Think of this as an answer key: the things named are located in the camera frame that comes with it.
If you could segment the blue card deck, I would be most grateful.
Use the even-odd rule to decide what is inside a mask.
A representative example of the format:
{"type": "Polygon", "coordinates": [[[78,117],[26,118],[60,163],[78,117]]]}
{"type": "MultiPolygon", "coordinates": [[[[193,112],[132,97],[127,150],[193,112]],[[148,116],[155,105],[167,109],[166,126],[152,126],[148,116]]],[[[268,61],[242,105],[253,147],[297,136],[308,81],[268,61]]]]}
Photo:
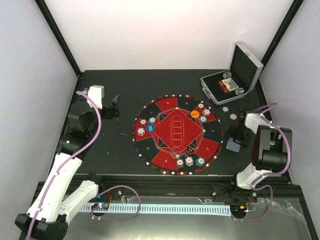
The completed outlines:
{"type": "Polygon", "coordinates": [[[232,152],[238,153],[240,151],[241,145],[234,142],[232,138],[229,138],[226,144],[226,149],[232,152]]]}

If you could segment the grey white chip stack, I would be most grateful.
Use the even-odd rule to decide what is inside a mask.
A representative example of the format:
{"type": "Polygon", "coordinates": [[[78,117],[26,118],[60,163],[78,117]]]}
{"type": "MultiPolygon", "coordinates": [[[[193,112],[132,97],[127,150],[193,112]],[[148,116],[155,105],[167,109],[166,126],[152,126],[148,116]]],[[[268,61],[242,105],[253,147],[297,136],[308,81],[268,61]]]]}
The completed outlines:
{"type": "Polygon", "coordinates": [[[237,115],[234,114],[234,113],[230,114],[229,117],[230,117],[230,119],[233,120],[233,121],[237,120],[237,118],[238,118],[237,115]]]}

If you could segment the brown chip stack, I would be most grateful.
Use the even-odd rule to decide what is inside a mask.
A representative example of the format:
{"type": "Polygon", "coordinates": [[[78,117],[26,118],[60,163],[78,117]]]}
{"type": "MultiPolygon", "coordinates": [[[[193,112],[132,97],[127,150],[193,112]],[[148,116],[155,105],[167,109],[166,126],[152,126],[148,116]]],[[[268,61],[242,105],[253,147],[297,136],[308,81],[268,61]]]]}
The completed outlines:
{"type": "Polygon", "coordinates": [[[197,105],[197,107],[198,107],[199,109],[203,109],[205,106],[204,106],[203,103],[199,103],[199,104],[197,105]]]}
{"type": "Polygon", "coordinates": [[[141,124],[142,126],[146,126],[146,125],[147,125],[147,121],[146,121],[145,119],[141,119],[141,120],[140,120],[140,124],[141,124]]]}

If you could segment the blue small blind button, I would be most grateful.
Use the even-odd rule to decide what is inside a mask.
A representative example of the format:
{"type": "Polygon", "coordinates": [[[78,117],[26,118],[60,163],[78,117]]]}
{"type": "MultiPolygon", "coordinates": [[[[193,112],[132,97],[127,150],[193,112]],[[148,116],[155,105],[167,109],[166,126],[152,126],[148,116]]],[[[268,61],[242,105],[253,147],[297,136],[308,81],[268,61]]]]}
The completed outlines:
{"type": "Polygon", "coordinates": [[[147,131],[148,133],[153,133],[155,130],[156,130],[156,127],[155,127],[154,124],[148,124],[148,125],[146,126],[146,131],[147,131]]]}

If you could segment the orange big blind button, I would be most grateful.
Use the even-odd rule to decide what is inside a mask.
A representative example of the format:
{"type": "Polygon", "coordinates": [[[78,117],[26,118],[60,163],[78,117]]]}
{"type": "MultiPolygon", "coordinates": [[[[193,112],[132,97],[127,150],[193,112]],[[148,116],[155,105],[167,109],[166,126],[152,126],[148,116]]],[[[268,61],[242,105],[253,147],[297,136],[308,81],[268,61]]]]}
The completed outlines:
{"type": "Polygon", "coordinates": [[[200,113],[197,111],[197,110],[193,110],[191,113],[190,113],[190,116],[194,119],[197,119],[200,117],[200,113]]]}

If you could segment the black triangular marker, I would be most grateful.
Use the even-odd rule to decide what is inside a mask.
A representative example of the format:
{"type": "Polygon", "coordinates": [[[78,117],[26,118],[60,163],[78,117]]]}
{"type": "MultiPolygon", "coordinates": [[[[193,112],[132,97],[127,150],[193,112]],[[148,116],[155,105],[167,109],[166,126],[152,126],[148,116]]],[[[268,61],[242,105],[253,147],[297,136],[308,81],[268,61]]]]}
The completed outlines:
{"type": "Polygon", "coordinates": [[[190,156],[190,155],[193,155],[193,154],[195,154],[197,151],[194,149],[194,148],[192,148],[191,146],[187,146],[186,147],[186,149],[185,149],[185,156],[187,157],[187,156],[190,156]]]}

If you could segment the clear round dealer button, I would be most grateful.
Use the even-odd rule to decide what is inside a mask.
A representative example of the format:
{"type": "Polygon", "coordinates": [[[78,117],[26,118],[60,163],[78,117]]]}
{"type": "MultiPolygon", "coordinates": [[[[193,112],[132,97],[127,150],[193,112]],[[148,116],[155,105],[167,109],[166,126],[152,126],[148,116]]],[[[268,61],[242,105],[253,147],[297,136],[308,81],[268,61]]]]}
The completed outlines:
{"type": "Polygon", "coordinates": [[[170,150],[170,154],[178,159],[180,157],[180,155],[182,154],[182,149],[180,147],[174,146],[171,150],[170,150]]]}

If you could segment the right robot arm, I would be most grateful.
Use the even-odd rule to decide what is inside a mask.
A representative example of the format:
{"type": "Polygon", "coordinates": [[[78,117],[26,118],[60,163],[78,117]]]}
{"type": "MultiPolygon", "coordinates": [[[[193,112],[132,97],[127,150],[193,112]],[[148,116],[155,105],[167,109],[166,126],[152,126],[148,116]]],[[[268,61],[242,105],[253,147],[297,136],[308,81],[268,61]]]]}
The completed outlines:
{"type": "Polygon", "coordinates": [[[262,113],[240,111],[238,125],[230,127],[227,136],[239,146],[247,147],[248,131],[255,134],[251,162],[227,189],[228,198],[233,202],[248,198],[262,180],[282,176],[291,165],[293,131],[290,128],[279,127],[262,113]]]}

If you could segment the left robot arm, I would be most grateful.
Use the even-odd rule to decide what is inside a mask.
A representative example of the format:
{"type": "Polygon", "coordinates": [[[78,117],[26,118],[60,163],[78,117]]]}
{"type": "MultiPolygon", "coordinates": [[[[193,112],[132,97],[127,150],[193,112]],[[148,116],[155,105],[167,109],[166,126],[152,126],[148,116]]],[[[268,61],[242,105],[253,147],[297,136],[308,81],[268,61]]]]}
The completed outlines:
{"type": "Polygon", "coordinates": [[[59,140],[53,165],[43,187],[26,213],[20,213],[15,225],[27,240],[62,240],[72,219],[93,197],[103,199],[108,192],[102,178],[90,174],[69,196],[65,196],[76,171],[98,138],[102,120],[120,115],[119,95],[110,106],[99,105],[92,95],[79,93],[67,115],[64,135],[59,140]]]}

